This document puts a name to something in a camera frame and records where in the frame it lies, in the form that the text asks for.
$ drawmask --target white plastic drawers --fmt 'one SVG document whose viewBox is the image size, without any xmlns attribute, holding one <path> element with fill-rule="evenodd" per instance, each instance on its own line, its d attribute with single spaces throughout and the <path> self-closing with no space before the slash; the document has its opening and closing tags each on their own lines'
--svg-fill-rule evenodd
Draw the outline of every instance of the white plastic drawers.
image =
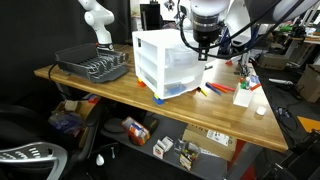
<svg viewBox="0 0 320 180">
<path fill-rule="evenodd" d="M 192 34 L 185 33 L 194 47 Z M 178 96 L 200 86 L 205 64 L 187 48 L 174 29 L 132 33 L 136 75 L 161 99 Z"/>
</svg>

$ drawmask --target white container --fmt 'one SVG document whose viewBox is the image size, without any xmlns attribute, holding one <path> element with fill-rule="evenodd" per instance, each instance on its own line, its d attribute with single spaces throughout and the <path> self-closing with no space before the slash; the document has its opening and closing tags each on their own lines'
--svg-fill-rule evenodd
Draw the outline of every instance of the white container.
<svg viewBox="0 0 320 180">
<path fill-rule="evenodd" d="M 236 91 L 233 94 L 233 104 L 242 107 L 249 107 L 249 104 L 253 96 L 254 91 L 241 89 L 240 83 L 238 83 Z"/>
<path fill-rule="evenodd" d="M 192 34 L 188 43 L 198 47 Z M 132 33 L 136 75 L 160 98 L 167 99 L 192 91 L 201 84 L 205 64 L 198 53 L 182 42 L 175 29 Z"/>
</svg>

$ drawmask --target gray dish rack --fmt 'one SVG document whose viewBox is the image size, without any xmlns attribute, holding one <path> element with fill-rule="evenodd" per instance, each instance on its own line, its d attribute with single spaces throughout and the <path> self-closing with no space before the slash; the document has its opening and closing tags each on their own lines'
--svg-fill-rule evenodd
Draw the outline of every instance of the gray dish rack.
<svg viewBox="0 0 320 180">
<path fill-rule="evenodd" d="M 58 51 L 55 55 L 63 72 L 94 83 L 113 81 L 128 72 L 128 53 L 99 49 L 93 43 Z"/>
</svg>

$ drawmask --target lower shelf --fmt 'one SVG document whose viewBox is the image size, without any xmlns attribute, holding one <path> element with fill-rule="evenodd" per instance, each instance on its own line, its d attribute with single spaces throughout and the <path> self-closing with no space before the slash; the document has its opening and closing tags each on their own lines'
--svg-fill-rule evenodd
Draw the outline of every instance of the lower shelf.
<svg viewBox="0 0 320 180">
<path fill-rule="evenodd" d="M 151 138 L 143 146 L 136 146 L 132 144 L 126 133 L 114 134 L 108 131 L 102 131 L 101 133 L 104 136 L 112 138 L 126 146 L 129 146 L 133 149 L 136 149 L 144 154 L 150 155 L 154 158 L 159 159 L 152 153 L 153 146 L 156 144 L 158 139 L 163 139 L 165 136 L 170 137 L 173 140 L 177 140 L 180 136 L 183 135 L 184 129 L 187 124 L 181 121 L 170 119 L 161 115 L 154 114 L 154 118 L 159 119 L 159 125 L 155 132 L 151 135 Z M 163 159 L 159 159 L 170 165 L 173 165 L 177 168 L 185 170 L 179 162 L 179 155 L 174 152 L 172 147 L 170 151 L 164 154 Z M 192 166 L 192 170 L 189 172 L 195 176 L 198 176 L 202 179 L 223 179 L 227 173 L 227 161 L 222 158 L 215 156 L 210 156 L 206 154 L 200 154 L 198 160 L 196 160 Z"/>
</svg>

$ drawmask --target wooden table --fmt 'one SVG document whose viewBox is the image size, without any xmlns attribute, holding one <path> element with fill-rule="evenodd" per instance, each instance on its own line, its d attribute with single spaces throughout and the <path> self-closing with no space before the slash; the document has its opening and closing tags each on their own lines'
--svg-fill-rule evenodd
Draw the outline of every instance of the wooden table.
<svg viewBox="0 0 320 180">
<path fill-rule="evenodd" d="M 251 145 L 258 145 L 258 147 L 279 152 L 288 149 L 269 102 L 261 88 L 256 92 L 250 106 L 244 108 L 232 103 L 232 92 L 223 93 L 219 96 L 205 87 L 206 81 L 236 87 L 240 77 L 234 75 L 235 65 L 228 66 L 222 60 L 215 60 L 210 63 L 213 68 L 204 72 L 201 86 L 207 91 L 207 97 L 201 93 L 188 92 L 178 97 L 166 99 L 163 105 L 157 105 L 152 100 L 153 92 L 148 87 L 140 87 L 137 84 L 132 47 L 122 47 L 118 51 L 129 53 L 129 72 L 113 82 L 94 84 L 76 76 L 66 75 L 58 67 L 53 68 L 51 79 L 66 86 L 228 134 Z M 35 70 L 35 74 L 48 79 L 49 69 L 50 66 Z M 255 112 L 258 106 L 264 106 L 267 109 L 264 116 Z"/>
</svg>

